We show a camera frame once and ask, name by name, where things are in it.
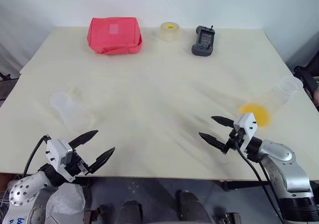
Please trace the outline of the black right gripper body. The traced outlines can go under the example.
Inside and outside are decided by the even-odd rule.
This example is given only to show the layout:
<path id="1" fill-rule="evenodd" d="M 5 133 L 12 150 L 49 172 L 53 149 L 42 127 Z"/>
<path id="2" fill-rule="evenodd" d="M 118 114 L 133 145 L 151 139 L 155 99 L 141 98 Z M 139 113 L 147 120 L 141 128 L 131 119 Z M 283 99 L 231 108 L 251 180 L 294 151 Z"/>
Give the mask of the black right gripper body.
<path id="1" fill-rule="evenodd" d="M 222 149 L 222 153 L 226 154 L 230 149 L 239 150 L 240 145 L 244 142 L 244 135 L 245 135 L 244 128 L 239 128 L 238 131 L 233 129 L 229 134 L 229 139 L 227 140 L 224 148 Z"/>

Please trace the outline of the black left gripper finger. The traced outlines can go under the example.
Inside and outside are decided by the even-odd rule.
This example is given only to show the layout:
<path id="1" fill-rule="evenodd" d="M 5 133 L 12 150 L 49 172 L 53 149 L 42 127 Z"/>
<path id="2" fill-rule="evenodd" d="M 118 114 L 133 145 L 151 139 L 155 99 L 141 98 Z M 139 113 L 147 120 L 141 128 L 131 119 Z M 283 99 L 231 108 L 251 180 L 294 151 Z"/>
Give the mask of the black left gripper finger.
<path id="1" fill-rule="evenodd" d="M 92 130 L 92 131 L 86 132 L 78 136 L 74 140 L 70 141 L 69 145 L 71 147 L 78 147 L 79 145 L 83 145 L 86 142 L 88 142 L 90 139 L 92 139 L 97 133 L 98 133 L 98 130 Z"/>
<path id="2" fill-rule="evenodd" d="M 111 148 L 104 153 L 102 153 L 96 161 L 89 166 L 88 168 L 88 173 L 89 174 L 94 174 L 98 169 L 100 169 L 106 162 L 110 159 L 110 157 L 113 155 L 115 151 L 115 148 Z"/>

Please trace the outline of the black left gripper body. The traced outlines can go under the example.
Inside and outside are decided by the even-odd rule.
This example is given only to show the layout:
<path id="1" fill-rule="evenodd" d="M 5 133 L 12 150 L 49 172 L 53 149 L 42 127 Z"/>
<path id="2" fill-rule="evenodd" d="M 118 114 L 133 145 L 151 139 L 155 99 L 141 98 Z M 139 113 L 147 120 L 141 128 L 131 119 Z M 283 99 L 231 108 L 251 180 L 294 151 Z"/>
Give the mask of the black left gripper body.
<path id="1" fill-rule="evenodd" d="M 70 162 L 68 162 L 65 167 L 65 170 L 67 171 L 67 173 L 70 174 L 71 177 L 73 178 L 72 180 L 74 180 L 75 177 L 80 173 L 84 175 L 88 175 L 89 174 L 88 169 L 89 169 L 88 165 L 77 154 L 76 150 L 72 149 Z"/>

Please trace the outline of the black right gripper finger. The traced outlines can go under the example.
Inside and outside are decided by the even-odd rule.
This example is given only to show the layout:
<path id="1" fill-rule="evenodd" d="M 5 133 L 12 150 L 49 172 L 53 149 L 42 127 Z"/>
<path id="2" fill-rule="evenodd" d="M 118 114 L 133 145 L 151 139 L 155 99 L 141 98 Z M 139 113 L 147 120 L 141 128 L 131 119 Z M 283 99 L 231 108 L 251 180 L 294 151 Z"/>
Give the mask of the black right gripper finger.
<path id="1" fill-rule="evenodd" d="M 218 141 L 214 136 L 206 133 L 199 132 L 200 137 L 206 141 L 209 145 L 219 149 L 221 152 L 228 152 L 226 144 Z"/>
<path id="2" fill-rule="evenodd" d="M 222 116 L 216 116 L 216 115 L 212 116 L 211 118 L 220 125 L 223 125 L 225 127 L 234 128 L 234 121 L 231 119 L 228 119 L 228 118 L 222 117 Z"/>

